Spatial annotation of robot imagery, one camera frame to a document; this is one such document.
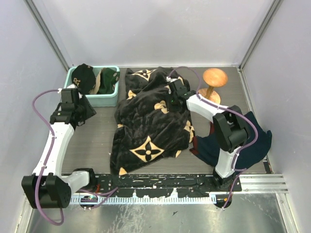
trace teal plastic basket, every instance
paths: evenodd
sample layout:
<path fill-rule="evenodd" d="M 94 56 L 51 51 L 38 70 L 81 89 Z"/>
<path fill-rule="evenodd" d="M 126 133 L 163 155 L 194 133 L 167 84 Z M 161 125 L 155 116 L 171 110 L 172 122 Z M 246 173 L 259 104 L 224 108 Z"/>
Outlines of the teal plastic basket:
<path fill-rule="evenodd" d="M 72 67 L 68 71 L 66 82 L 65 82 L 65 88 L 72 84 L 71 81 L 71 74 L 77 67 Z M 119 67 L 116 66 L 95 66 L 93 67 L 93 72 L 95 74 L 95 77 L 99 74 L 99 71 L 101 71 L 102 68 L 110 68 L 115 71 L 120 71 Z M 92 107 L 115 107 L 118 103 L 118 90 L 119 90 L 119 81 L 117 81 L 115 85 L 115 91 L 112 94 L 107 95 L 86 95 L 88 101 L 92 105 Z"/>

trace wire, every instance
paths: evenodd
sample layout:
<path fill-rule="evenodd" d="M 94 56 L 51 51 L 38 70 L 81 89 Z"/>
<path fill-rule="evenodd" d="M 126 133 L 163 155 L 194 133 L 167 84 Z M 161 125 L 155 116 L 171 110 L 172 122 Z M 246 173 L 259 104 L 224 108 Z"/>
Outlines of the wire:
<path fill-rule="evenodd" d="M 84 192 L 84 193 L 88 193 L 88 194 L 94 195 L 94 196 L 106 196 L 106 195 L 113 194 L 117 189 L 118 189 L 118 187 L 116 187 L 115 189 L 113 189 L 113 190 L 111 190 L 110 192 L 107 192 L 107 193 L 92 193 L 92 192 L 84 190 L 84 189 L 80 189 L 80 191 Z"/>
<path fill-rule="evenodd" d="M 110 191 L 110 194 L 109 194 L 103 201 L 101 201 L 101 202 L 98 203 L 97 205 L 92 206 L 92 207 L 91 207 L 91 210 L 92 210 L 92 209 L 95 209 L 95 208 L 97 208 L 97 207 L 100 207 L 105 201 L 107 201 L 107 199 L 108 199 L 109 197 L 111 197 L 111 195 L 112 195 L 117 189 L 118 189 L 118 187 L 116 187 L 115 189 L 113 189 L 112 191 Z"/>
<path fill-rule="evenodd" d="M 254 130 L 254 132 L 255 132 L 255 138 L 254 138 L 250 143 L 248 143 L 248 144 L 246 144 L 246 145 L 240 147 L 240 148 L 236 151 L 236 153 L 234 154 L 232 163 L 231 163 L 231 168 L 232 168 L 234 171 L 239 171 L 239 172 L 241 172 L 241 173 L 244 172 L 244 171 L 246 171 L 246 168 L 245 168 L 245 169 L 235 169 L 235 165 L 236 165 L 236 162 L 237 162 L 237 159 L 238 159 L 238 156 L 239 156 L 241 150 L 243 150 L 243 149 L 245 149 L 245 148 L 247 148 L 247 147 L 250 147 L 251 145 L 253 145 L 253 144 L 257 141 L 257 139 L 258 139 L 258 131 L 257 131 L 255 125 L 254 125 L 249 119 L 247 119 L 245 116 L 243 116 L 242 114 L 240 114 L 240 113 L 238 113 L 238 112 L 236 112 L 236 111 L 233 111 L 233 110 L 231 110 L 231 109 L 224 108 L 224 107 L 222 107 L 221 105 L 218 105 L 218 104 L 215 104 L 215 103 L 213 103 L 213 102 L 211 102 L 211 101 L 208 101 L 208 100 L 205 99 L 205 98 L 201 98 L 201 96 L 199 95 L 199 89 L 200 89 L 200 87 L 201 87 L 201 85 L 202 85 L 202 78 L 201 78 L 201 76 L 200 76 L 194 69 L 191 69 L 190 67 L 180 66 L 180 67 L 177 67 L 177 68 L 173 69 L 173 70 L 170 72 L 170 74 L 168 75 L 168 77 L 170 78 L 171 75 L 173 74 L 173 72 L 176 71 L 177 69 L 180 69 L 180 68 L 186 68 L 186 69 L 191 70 L 192 72 L 195 73 L 196 77 L 199 79 L 199 85 L 198 85 L 198 88 L 197 88 L 197 90 L 196 90 L 196 96 L 198 97 L 199 100 L 201 100 L 202 102 L 204 102 L 204 103 L 206 103 L 206 104 L 208 104 L 208 105 L 210 105 L 210 106 L 212 106 L 212 107 L 214 107 L 214 108 L 217 108 L 217 109 L 220 109 L 220 110 L 223 110 L 223 111 L 227 111 L 227 112 L 230 112 L 230 113 L 232 113 L 232 114 L 235 114 L 235 115 L 239 116 L 240 118 L 242 118 L 243 120 L 245 120 L 245 121 L 253 128 L 253 130 Z M 225 204 L 224 204 L 224 206 L 223 206 L 223 209 L 225 209 L 227 203 L 229 202 L 230 197 L 232 196 L 233 187 L 234 187 L 236 181 L 238 180 L 238 177 L 240 176 L 240 174 L 238 174 L 238 175 L 236 176 L 236 178 L 234 179 L 234 181 L 233 181 L 233 183 L 232 183 L 232 186 L 231 186 L 231 189 L 230 189 L 230 192 L 229 192 L 229 196 L 228 196 L 227 201 L 225 202 Z"/>
<path fill-rule="evenodd" d="M 64 212 L 63 212 L 63 209 L 60 208 L 60 216 L 61 216 L 61 220 L 60 222 L 56 222 L 54 220 L 52 220 L 51 218 L 49 218 L 42 210 L 41 208 L 41 205 L 40 205 L 40 201 L 39 201 L 39 187 L 40 187 L 40 182 L 41 182 L 41 179 L 42 179 L 42 175 L 43 175 L 43 172 L 44 172 L 44 169 L 47 165 L 47 162 L 48 162 L 48 159 L 50 157 L 50 154 L 51 154 L 51 151 L 52 151 L 52 148 L 54 146 L 54 142 L 55 142 L 55 132 L 53 130 L 53 128 L 51 127 L 51 125 L 49 124 L 49 122 L 38 112 L 38 110 L 36 109 L 35 107 L 35 102 L 36 100 L 43 96 L 44 94 L 47 94 L 47 93 L 50 93 L 50 92 L 58 92 L 58 90 L 54 89 L 54 90 L 48 90 L 48 91 L 44 91 L 42 92 L 41 94 L 37 95 L 34 100 L 33 100 L 33 103 L 32 103 L 32 107 L 33 107 L 33 110 L 34 112 L 39 116 L 39 118 L 44 122 L 44 124 L 47 125 L 47 127 L 50 129 L 51 131 L 51 134 L 52 134 L 52 140 L 51 140 L 51 145 L 50 145 L 50 148 L 49 148 L 49 151 L 47 153 L 47 156 L 45 157 L 45 160 L 43 162 L 43 166 L 41 168 L 41 171 L 39 173 L 39 176 L 38 176 L 38 179 L 37 179 L 37 182 L 35 183 L 35 205 L 37 206 L 37 209 L 38 211 L 40 212 L 40 214 L 42 215 L 42 217 L 44 219 L 46 219 L 50 224 L 53 224 L 55 226 L 60 226 L 64 223 Z"/>
<path fill-rule="evenodd" d="M 49 130 L 51 131 L 51 134 L 52 134 L 52 140 L 51 140 L 51 144 L 50 144 L 50 148 L 48 150 L 48 153 L 47 153 L 47 156 L 45 157 L 45 160 L 43 162 L 43 166 L 40 170 L 40 173 L 39 173 L 39 176 L 38 176 L 38 179 L 36 181 L 36 184 L 35 184 L 35 204 L 36 204 L 36 207 L 38 209 L 38 211 L 40 212 L 40 214 L 42 215 L 42 217 L 44 219 L 46 219 L 50 224 L 52 225 L 55 225 L 55 226 L 60 226 L 64 223 L 64 220 L 65 220 L 65 217 L 64 217 L 64 212 L 63 212 L 63 209 L 60 208 L 60 216 L 61 216 L 61 219 L 60 219 L 60 222 L 56 222 L 54 220 L 52 220 L 51 218 L 49 218 L 46 213 L 43 211 L 41 205 L 40 205 L 40 200 L 39 200 L 39 188 L 40 188 L 40 183 L 41 183 L 41 179 L 42 179 L 42 176 L 43 176 L 43 172 L 44 172 L 44 169 L 46 168 L 46 165 L 48 163 L 48 160 L 49 160 L 49 157 L 50 157 L 50 154 L 51 154 L 51 151 L 53 149 L 53 146 L 54 146 L 54 143 L 55 143 L 55 132 L 52 128 L 52 126 L 50 125 L 50 123 L 38 112 L 38 110 L 36 109 L 35 107 L 35 102 L 36 100 L 47 94 L 47 93 L 50 93 L 50 92 L 58 92 L 59 90 L 56 90 L 56 89 L 53 89 L 53 90 L 48 90 L 48 91 L 44 91 L 42 92 L 41 94 L 37 95 L 33 102 L 32 102 L 32 108 L 34 110 L 34 112 L 38 115 L 38 117 L 44 122 L 44 124 L 46 124 L 46 126 L 49 128 Z M 89 193 L 89 194 L 92 194 L 92 195 L 95 195 L 95 196 L 104 196 L 104 195 L 108 195 L 108 197 L 106 197 L 101 203 L 95 205 L 92 207 L 92 209 L 94 208 L 97 208 L 99 207 L 102 203 L 104 203 L 109 197 L 111 197 L 111 195 L 118 189 L 118 187 L 116 187 L 115 189 L 111 190 L 110 192 L 107 192 L 107 193 L 101 193 L 101 194 L 98 194 L 98 193 L 92 193 L 92 192 L 89 192 L 87 190 L 83 190 L 81 189 L 82 192 L 85 192 L 85 193 Z"/>

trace black baseball cap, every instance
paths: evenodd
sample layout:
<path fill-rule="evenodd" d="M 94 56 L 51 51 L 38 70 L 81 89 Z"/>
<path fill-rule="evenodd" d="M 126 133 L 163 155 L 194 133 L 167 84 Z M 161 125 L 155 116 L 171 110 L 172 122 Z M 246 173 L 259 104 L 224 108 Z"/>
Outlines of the black baseball cap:
<path fill-rule="evenodd" d="M 93 67 L 84 63 L 77 66 L 71 74 L 71 81 L 81 90 L 81 94 L 88 95 L 96 83 Z"/>

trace gray table surface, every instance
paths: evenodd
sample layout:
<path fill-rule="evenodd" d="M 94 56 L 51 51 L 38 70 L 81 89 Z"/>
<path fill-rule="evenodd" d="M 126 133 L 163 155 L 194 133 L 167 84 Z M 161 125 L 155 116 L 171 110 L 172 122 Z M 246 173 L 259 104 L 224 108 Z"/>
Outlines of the gray table surface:
<path fill-rule="evenodd" d="M 146 67 L 132 68 L 133 71 L 148 69 Z M 202 76 L 207 67 L 194 68 Z M 228 75 L 228 83 L 215 90 L 221 97 L 221 104 L 237 105 L 245 114 L 248 112 L 244 92 L 238 71 L 234 67 L 222 67 Z M 119 83 L 119 101 L 125 98 L 125 68 L 121 68 Z M 178 73 L 190 83 L 196 90 L 198 80 L 187 69 L 178 70 Z M 117 124 L 114 119 L 115 107 L 96 108 L 97 115 L 89 119 L 85 125 L 78 127 L 69 142 L 63 162 L 63 173 L 71 173 L 80 167 L 91 167 L 96 173 L 109 173 L 109 153 Z M 196 114 L 191 113 L 191 118 L 196 135 L 207 136 L 209 132 L 208 121 Z M 178 158 L 168 158 L 157 161 L 149 166 L 136 170 L 134 173 L 211 173 L 212 167 L 196 158 L 189 150 L 184 150 Z M 246 173 L 265 173 L 263 163 L 255 164 Z"/>

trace white wall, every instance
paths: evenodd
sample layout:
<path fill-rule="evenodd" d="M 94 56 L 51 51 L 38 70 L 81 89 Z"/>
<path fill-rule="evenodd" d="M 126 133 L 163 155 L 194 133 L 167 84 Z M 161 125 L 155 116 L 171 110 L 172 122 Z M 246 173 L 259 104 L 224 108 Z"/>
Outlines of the white wall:
<path fill-rule="evenodd" d="M 311 229 L 310 12 L 309 0 L 285 0 L 244 69 L 256 116 L 273 134 L 273 169 L 284 174 L 306 233 Z"/>
<path fill-rule="evenodd" d="M 66 72 L 24 1 L 1 5 L 0 35 L 0 232 L 11 233 L 21 208 L 22 177 L 31 175 L 48 136 L 32 111 L 32 99 L 62 87 Z M 49 117 L 58 100 L 50 94 L 37 107 Z"/>
<path fill-rule="evenodd" d="M 75 65 L 239 65 L 273 0 L 34 0 Z"/>

